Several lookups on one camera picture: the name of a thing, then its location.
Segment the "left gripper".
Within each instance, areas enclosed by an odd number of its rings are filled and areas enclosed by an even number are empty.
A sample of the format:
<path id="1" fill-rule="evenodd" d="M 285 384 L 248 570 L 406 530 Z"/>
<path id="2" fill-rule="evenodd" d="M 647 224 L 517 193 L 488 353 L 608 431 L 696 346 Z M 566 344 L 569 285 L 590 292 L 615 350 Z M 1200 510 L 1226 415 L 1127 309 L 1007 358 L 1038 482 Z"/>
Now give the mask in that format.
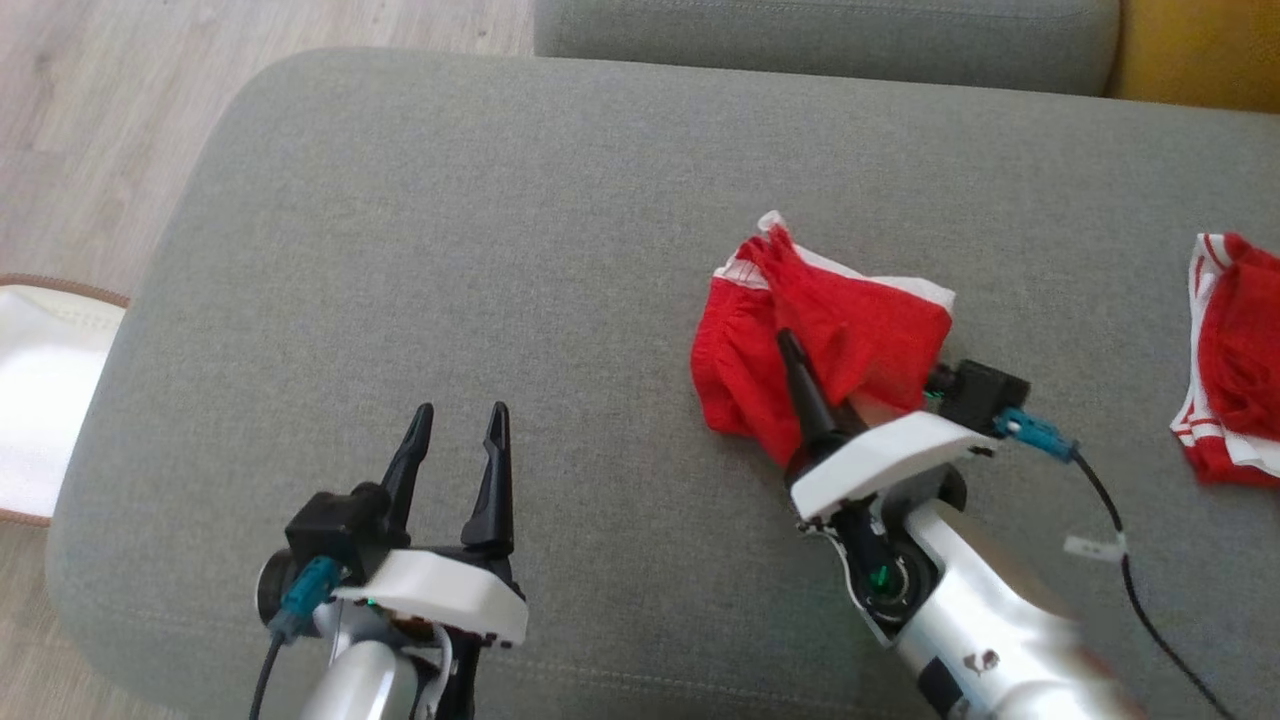
<path id="1" fill-rule="evenodd" d="M 389 505 L 384 515 L 389 541 L 410 541 L 407 521 L 428 455 L 434 406 L 421 404 L 393 454 L 381 488 Z M 513 551 L 515 509 L 509 409 L 492 409 L 483 448 L 486 466 L 471 518 L 461 532 L 467 551 Z M 366 600 L 401 615 L 421 618 L 498 643 L 526 641 L 529 607 L 495 573 L 428 550 L 393 550 L 364 585 L 343 585 L 338 600 Z"/>

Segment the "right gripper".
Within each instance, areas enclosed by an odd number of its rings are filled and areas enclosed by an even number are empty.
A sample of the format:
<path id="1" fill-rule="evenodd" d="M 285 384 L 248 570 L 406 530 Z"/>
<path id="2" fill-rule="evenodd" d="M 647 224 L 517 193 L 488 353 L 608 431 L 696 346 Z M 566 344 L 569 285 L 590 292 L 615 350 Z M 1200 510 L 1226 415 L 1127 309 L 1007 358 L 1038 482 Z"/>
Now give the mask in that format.
<path id="1" fill-rule="evenodd" d="M 812 360 L 791 329 L 777 334 L 800 445 L 788 469 L 810 469 L 790 489 L 799 518 L 826 521 L 842 503 L 861 501 L 998 439 L 938 415 L 916 411 L 873 427 L 849 401 L 831 405 Z"/>

